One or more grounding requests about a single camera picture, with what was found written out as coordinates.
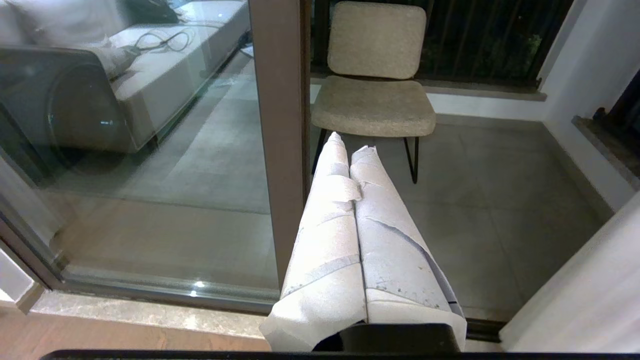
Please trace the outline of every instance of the chair seat cushion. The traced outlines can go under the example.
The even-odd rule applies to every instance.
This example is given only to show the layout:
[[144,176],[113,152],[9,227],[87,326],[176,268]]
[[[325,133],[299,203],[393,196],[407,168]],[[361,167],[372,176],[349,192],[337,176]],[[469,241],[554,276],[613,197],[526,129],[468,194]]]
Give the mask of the chair seat cushion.
[[311,122],[347,134],[406,137],[431,134],[436,116],[416,81],[329,76],[316,98]]

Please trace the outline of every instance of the glass panel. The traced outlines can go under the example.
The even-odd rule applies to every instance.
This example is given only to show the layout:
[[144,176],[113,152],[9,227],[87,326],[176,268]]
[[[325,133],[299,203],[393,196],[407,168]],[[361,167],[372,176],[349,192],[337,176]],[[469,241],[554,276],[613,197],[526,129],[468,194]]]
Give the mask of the glass panel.
[[15,0],[0,17],[0,211],[43,261],[273,303],[247,1]]

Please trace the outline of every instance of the black metal chair leg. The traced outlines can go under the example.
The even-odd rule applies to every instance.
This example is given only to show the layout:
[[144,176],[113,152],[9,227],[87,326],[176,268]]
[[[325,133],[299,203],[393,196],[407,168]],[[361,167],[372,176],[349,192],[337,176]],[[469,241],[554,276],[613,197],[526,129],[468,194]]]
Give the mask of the black metal chair leg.
[[413,161],[411,160],[411,152],[409,151],[409,143],[406,138],[404,139],[404,149],[406,150],[406,158],[409,160],[409,170],[411,170],[411,179],[414,184],[418,183],[418,154],[420,138],[418,136],[415,137],[415,144],[413,148]]
[[311,174],[316,173],[316,166],[318,165],[318,159],[320,158],[320,153],[322,152],[324,138],[326,138],[326,129],[320,129],[320,137],[318,138],[318,147],[316,149],[316,156],[314,158],[314,166],[311,169]]

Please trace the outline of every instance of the door frame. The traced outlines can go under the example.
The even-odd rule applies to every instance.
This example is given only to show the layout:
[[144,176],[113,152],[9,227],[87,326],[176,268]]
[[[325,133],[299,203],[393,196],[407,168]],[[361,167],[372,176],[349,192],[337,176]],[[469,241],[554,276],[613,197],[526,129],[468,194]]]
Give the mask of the door frame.
[[[309,189],[311,0],[248,0],[248,4],[278,284],[282,289]],[[0,212],[0,249],[50,290],[247,313],[271,311],[270,303],[259,300],[190,297],[184,291],[168,293],[150,287],[140,290],[63,279],[60,270],[64,260],[46,263],[28,242],[32,234],[20,233],[7,215]]]

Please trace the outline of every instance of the chair backrest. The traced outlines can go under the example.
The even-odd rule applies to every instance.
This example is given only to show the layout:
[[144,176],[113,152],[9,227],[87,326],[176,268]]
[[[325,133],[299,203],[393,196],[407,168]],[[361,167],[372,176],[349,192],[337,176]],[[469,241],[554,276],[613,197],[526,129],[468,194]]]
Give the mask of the chair backrest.
[[331,23],[329,68],[342,75],[411,78],[426,23],[418,6],[341,1]]

